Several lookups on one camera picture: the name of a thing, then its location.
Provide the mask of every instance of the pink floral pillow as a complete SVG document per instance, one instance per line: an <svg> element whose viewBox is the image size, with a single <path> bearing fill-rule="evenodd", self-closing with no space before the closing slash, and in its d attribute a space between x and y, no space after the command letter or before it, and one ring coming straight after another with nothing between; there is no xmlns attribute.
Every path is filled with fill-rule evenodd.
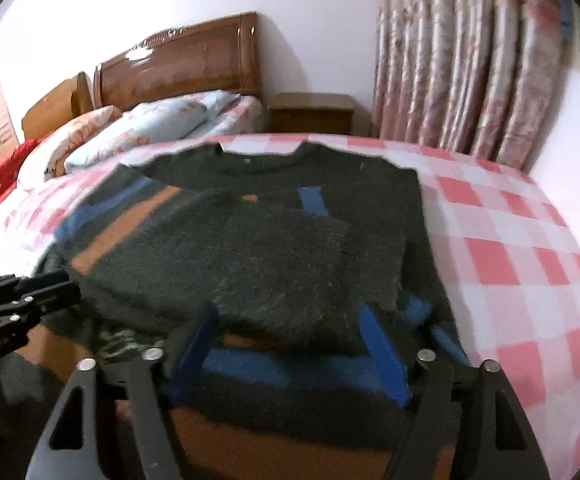
<svg viewBox="0 0 580 480"><path fill-rule="evenodd" d="M32 191L47 180L65 174L65 159L74 150L98 135L113 121L121 117L116 106L92 110L49 135L26 159L19 171L17 187Z"/></svg>

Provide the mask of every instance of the bedside table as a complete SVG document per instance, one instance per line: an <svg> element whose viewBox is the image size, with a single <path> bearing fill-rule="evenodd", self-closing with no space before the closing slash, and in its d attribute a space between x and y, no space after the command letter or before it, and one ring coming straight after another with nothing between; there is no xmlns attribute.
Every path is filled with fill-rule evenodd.
<svg viewBox="0 0 580 480"><path fill-rule="evenodd" d="M270 133L349 135L355 102L343 94L282 93L267 109Z"/></svg>

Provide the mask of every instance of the sweater collar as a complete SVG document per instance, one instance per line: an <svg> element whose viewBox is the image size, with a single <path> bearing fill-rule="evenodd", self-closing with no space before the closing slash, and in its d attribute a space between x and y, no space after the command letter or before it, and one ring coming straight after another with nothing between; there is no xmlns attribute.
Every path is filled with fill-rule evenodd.
<svg viewBox="0 0 580 480"><path fill-rule="evenodd" d="M224 152L220 144L208 146L205 162L216 173L243 174L265 173L279 168L293 166L309 158L321 158L331 154L331 150L320 144L303 142L289 155L247 155L243 153Z"/></svg>

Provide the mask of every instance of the floral curtain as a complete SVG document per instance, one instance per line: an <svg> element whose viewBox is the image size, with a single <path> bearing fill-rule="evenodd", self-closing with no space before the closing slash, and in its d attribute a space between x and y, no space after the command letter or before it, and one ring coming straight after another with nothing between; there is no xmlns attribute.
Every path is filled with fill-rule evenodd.
<svg viewBox="0 0 580 480"><path fill-rule="evenodd" d="M522 168L561 60L559 0L380 0L371 135Z"/></svg>

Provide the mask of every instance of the metal screw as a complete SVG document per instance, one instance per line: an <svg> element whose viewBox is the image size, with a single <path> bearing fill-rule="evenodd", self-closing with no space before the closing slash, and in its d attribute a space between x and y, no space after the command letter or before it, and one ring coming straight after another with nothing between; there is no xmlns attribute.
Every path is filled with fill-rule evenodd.
<svg viewBox="0 0 580 480"><path fill-rule="evenodd" d="M97 362L92 357L86 357L77 363L77 370L87 372L97 366Z"/></svg>
<svg viewBox="0 0 580 480"><path fill-rule="evenodd" d="M483 367L493 374L501 371L501 365L492 359L483 361Z"/></svg>
<svg viewBox="0 0 580 480"><path fill-rule="evenodd" d="M433 350L423 348L423 350L419 350L417 359L419 359L419 361L423 361L424 363L431 363L436 359L436 354Z"/></svg>
<svg viewBox="0 0 580 480"><path fill-rule="evenodd" d="M163 357L163 350L161 348L148 348L143 354L144 361L158 361Z"/></svg>

